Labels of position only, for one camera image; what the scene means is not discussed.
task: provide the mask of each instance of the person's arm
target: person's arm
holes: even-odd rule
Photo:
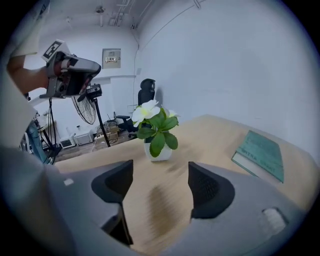
[[[7,71],[19,90],[26,94],[37,88],[48,87],[46,67],[30,70],[24,68],[25,56],[12,57],[7,65]]]

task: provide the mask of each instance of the electrical panel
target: electrical panel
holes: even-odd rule
[[[102,50],[102,68],[119,69],[121,68],[121,49],[103,49]]]

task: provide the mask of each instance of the book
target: book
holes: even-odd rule
[[[273,185],[284,183],[279,145],[252,130],[247,133],[231,160],[250,174]]]

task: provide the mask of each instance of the wall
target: wall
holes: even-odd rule
[[[134,74],[134,58],[138,44],[131,34],[130,30],[122,27],[99,27],[85,26],[82,28],[67,29],[54,35],[48,36],[48,31],[44,27],[43,35],[39,42],[39,53],[28,56],[25,60],[24,67],[27,69],[37,69],[46,63],[41,59],[41,55],[50,46],[55,39],[63,40],[67,43],[71,53],[80,58],[95,61],[99,64],[102,62],[103,48],[121,48],[121,68],[102,69],[96,76],[102,85],[102,96],[98,99],[99,109],[102,121],[113,117],[115,111],[118,115],[129,115],[127,105],[133,104],[133,82],[130,78],[112,78],[111,83],[107,83],[108,76],[128,76]],[[37,89],[29,95],[31,99],[40,94],[44,94],[45,89]],[[43,114],[48,110],[49,102],[43,102],[35,106],[35,109]],[[93,125],[85,123],[77,114],[76,109],[70,98],[54,99],[52,101],[53,117],[57,121],[57,130],[60,137],[68,136],[66,127],[71,132],[76,132],[76,126],[80,125],[82,130],[93,129],[99,125],[98,117]]]
[[[181,122],[212,114],[243,123],[297,145],[319,165],[319,55],[304,29],[276,1],[201,6],[172,0],[150,10],[139,27],[136,80],[155,79]]]

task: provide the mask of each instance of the tripod leg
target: tripod leg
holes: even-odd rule
[[[100,110],[99,110],[97,98],[94,98],[94,99],[93,99],[93,102],[94,102],[94,104],[95,104],[96,113],[97,113],[97,115],[98,115],[98,119],[99,119],[99,123],[100,123],[100,128],[101,128],[101,130],[102,130],[102,133],[103,133],[105,142],[106,142],[106,144],[108,145],[108,147],[110,147],[110,143],[109,143],[109,140],[108,140],[108,137],[107,137],[105,128],[104,128],[104,123],[102,122],[102,119],[101,119],[101,115],[100,115]]]

